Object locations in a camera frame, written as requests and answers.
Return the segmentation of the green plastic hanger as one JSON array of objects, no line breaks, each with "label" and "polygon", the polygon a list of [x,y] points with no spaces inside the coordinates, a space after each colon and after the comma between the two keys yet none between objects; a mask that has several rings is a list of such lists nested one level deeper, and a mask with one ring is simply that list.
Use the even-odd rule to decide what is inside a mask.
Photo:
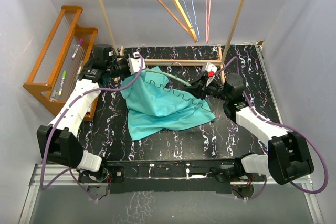
[{"label": "green plastic hanger", "polygon": [[[176,77],[176,76],[174,76],[170,73],[162,72],[160,69],[157,70],[157,69],[154,69],[154,68],[151,68],[151,69],[146,68],[145,71],[146,71],[146,73],[159,74],[159,75],[162,75],[162,76],[166,76],[169,79],[172,79],[172,81],[168,81],[167,84],[164,84],[164,83],[159,84],[153,78],[149,78],[148,81],[147,80],[144,81],[145,83],[152,84],[157,88],[163,89],[165,92],[172,93],[174,96],[176,96],[178,98],[181,98],[183,101],[190,102],[192,105],[200,107],[201,109],[203,109],[205,111],[213,112],[213,107],[212,107],[211,104],[208,103],[207,99],[201,101],[201,100],[199,100],[195,97],[186,98],[185,95],[187,94],[187,92],[184,91],[184,88],[188,88],[188,87],[192,86],[187,81],[182,80],[181,78]],[[181,86],[174,87],[173,86],[173,80],[175,80],[176,82],[182,83],[183,87],[181,87]]]}]

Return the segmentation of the teal t shirt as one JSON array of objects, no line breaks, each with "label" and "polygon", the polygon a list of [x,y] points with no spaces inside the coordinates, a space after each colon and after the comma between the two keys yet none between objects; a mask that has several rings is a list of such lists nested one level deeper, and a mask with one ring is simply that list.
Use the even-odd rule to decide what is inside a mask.
[{"label": "teal t shirt", "polygon": [[133,141],[162,129],[187,130],[216,119],[208,103],[188,92],[169,89],[159,67],[142,71],[137,81],[121,91],[128,108],[128,130]]}]

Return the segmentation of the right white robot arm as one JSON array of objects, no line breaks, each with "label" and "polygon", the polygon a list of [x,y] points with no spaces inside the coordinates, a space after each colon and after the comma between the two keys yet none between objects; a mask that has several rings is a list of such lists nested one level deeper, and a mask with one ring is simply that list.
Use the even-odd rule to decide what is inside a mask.
[{"label": "right white robot arm", "polygon": [[240,75],[230,73],[223,85],[212,83],[213,76],[213,72],[205,74],[184,89],[200,100],[208,95],[223,100],[225,115],[268,147],[266,155],[245,154],[236,158],[228,176],[247,180],[252,174],[260,174],[284,185],[314,171],[307,140],[254,112],[244,97],[245,82]]}]

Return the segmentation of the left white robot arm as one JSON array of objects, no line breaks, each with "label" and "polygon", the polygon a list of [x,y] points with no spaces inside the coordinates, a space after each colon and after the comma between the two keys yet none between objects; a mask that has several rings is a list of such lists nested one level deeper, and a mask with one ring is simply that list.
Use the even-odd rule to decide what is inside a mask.
[{"label": "left white robot arm", "polygon": [[93,101],[100,95],[105,77],[128,77],[130,68],[126,59],[109,44],[94,46],[87,63],[78,74],[74,90],[61,111],[49,123],[37,130],[37,139],[43,164],[52,162],[90,171],[96,181],[108,177],[108,168],[102,158],[84,150],[77,136],[81,123],[91,109]]}]

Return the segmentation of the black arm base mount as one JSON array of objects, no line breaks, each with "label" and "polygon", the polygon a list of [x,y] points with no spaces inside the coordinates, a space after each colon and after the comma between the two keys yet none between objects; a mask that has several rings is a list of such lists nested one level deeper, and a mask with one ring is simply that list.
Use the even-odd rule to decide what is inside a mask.
[{"label": "black arm base mount", "polygon": [[178,161],[105,161],[97,172],[81,172],[82,183],[104,183],[111,194],[139,191],[212,191],[229,194],[232,183],[249,186],[256,173],[236,159]]}]

